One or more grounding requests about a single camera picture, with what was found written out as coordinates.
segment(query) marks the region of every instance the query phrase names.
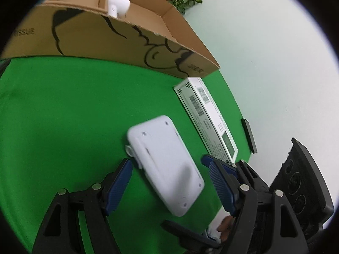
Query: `white wall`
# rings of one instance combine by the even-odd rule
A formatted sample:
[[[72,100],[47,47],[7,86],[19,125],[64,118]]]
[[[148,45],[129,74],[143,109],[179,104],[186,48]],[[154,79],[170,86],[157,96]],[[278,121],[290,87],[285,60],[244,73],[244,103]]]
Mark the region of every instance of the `white wall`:
[[[312,17],[295,0],[203,0],[185,18],[250,122],[250,165],[270,184],[295,137],[338,204],[338,62]]]

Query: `white product box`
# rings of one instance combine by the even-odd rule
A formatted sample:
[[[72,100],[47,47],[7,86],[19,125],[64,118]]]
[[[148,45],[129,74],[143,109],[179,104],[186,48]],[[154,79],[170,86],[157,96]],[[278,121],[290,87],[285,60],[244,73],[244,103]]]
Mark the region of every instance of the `white product box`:
[[[209,154],[235,163],[238,148],[217,104],[200,77],[189,77],[174,87]]]

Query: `green tablecloth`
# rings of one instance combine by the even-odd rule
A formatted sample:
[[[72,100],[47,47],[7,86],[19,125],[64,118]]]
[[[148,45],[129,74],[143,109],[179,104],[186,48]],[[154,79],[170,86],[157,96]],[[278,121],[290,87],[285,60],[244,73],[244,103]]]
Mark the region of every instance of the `green tablecloth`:
[[[177,254],[183,249],[161,229],[164,219],[197,232],[208,226],[221,204],[199,161],[206,148],[172,89],[180,81],[116,62],[12,59],[0,78],[0,207],[29,251],[56,191],[100,182],[126,157],[127,129],[163,114],[176,125],[205,188],[185,216],[175,217],[135,168],[117,211],[108,217],[111,230],[122,254]],[[219,71],[204,81],[238,146],[238,159],[247,161],[242,116],[229,88]],[[83,212],[80,221],[92,253]]]

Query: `white plastic case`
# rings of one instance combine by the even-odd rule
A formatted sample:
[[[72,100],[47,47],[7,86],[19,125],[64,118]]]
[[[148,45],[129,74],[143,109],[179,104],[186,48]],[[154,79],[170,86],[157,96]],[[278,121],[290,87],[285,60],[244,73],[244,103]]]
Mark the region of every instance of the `white plastic case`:
[[[140,169],[168,210],[181,217],[192,206],[204,180],[172,120],[165,115],[128,130],[128,155]]]

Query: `black rectangular object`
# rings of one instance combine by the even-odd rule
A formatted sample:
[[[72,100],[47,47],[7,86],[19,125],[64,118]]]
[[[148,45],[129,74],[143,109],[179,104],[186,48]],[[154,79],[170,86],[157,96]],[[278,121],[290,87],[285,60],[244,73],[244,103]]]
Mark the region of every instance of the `black rectangular object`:
[[[286,161],[270,186],[270,192],[282,190],[297,216],[306,240],[322,230],[334,212],[334,206],[320,173],[307,148],[295,138]]]
[[[0,62],[0,77],[4,73],[5,69],[8,67],[8,65],[11,63],[11,59],[6,59],[2,62]]]
[[[253,137],[252,130],[250,127],[250,123],[246,119],[241,119],[241,124],[242,124],[242,127],[244,128],[246,139],[251,149],[251,152],[253,154],[256,154],[258,151],[257,151],[257,146],[255,145],[255,142],[254,142],[254,137]]]

